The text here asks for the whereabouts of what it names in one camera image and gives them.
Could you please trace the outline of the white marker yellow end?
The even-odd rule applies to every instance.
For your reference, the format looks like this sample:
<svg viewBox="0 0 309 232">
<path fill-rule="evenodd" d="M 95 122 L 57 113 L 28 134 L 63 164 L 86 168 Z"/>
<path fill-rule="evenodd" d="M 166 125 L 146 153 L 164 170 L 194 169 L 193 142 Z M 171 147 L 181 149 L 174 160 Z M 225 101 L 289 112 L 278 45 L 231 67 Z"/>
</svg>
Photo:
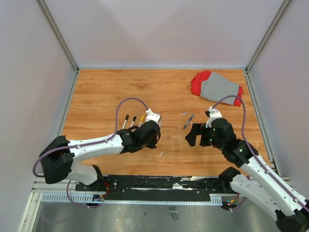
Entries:
<svg viewBox="0 0 309 232">
<path fill-rule="evenodd" d="M 143 124 L 144 118 L 145 118 L 144 116 L 141 117 L 139 127 Z"/>
</svg>

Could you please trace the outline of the white whiteboard marker pen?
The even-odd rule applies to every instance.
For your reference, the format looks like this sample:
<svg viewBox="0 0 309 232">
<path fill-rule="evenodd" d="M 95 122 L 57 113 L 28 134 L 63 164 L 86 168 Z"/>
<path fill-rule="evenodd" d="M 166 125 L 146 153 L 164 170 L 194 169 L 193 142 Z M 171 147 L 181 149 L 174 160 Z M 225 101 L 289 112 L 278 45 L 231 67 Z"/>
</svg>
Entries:
<svg viewBox="0 0 309 232">
<path fill-rule="evenodd" d="M 134 123 L 135 123 L 136 119 L 137 119 L 137 116 L 134 115 L 134 116 L 133 116 L 133 119 L 132 119 L 132 122 L 131 122 L 131 124 L 130 124 L 130 127 L 133 127 L 133 126 L 134 126 Z"/>
</svg>

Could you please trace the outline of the white marker black cap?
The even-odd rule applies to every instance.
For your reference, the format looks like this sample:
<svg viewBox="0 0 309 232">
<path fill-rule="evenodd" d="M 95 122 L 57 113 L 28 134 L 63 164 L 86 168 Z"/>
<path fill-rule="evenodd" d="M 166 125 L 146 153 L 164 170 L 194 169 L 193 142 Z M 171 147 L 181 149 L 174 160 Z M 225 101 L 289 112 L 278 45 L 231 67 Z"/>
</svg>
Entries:
<svg viewBox="0 0 309 232">
<path fill-rule="evenodd" d="M 124 120 L 124 123 L 123 123 L 123 126 L 122 126 L 122 129 L 125 128 L 125 126 L 126 126 L 126 124 L 127 124 L 127 121 L 128 121 L 128 118 L 129 118 L 129 115 L 126 115 L 125 120 Z"/>
</svg>

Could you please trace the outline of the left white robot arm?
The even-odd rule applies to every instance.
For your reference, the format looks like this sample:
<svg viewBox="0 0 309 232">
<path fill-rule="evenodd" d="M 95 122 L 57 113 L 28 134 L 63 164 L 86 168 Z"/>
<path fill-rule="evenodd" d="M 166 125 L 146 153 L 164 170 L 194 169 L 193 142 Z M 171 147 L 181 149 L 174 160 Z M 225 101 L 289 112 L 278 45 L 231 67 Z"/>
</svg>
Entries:
<svg viewBox="0 0 309 232">
<path fill-rule="evenodd" d="M 103 187 L 99 168 L 83 165 L 81 161 L 103 155 L 135 153 L 145 147 L 155 149 L 160 136 L 160 126 L 153 120 L 95 139 L 69 141 L 65 136 L 59 136 L 39 155 L 43 177 L 47 184 L 71 180 L 98 191 Z"/>
</svg>

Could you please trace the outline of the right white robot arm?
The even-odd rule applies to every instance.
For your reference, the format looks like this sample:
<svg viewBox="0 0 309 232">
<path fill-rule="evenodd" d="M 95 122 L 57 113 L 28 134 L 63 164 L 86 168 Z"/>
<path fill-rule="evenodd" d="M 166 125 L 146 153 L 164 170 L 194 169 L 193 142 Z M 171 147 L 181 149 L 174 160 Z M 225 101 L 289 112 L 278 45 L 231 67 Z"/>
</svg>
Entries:
<svg viewBox="0 0 309 232">
<path fill-rule="evenodd" d="M 281 232 L 307 232 L 309 230 L 309 201 L 283 181 L 258 155 L 257 151 L 238 139 L 232 125 L 219 118 L 207 127 L 194 123 L 185 139 L 195 146 L 213 146 L 237 168 L 229 167 L 219 175 L 219 189 L 243 195 L 263 209 Z"/>
</svg>

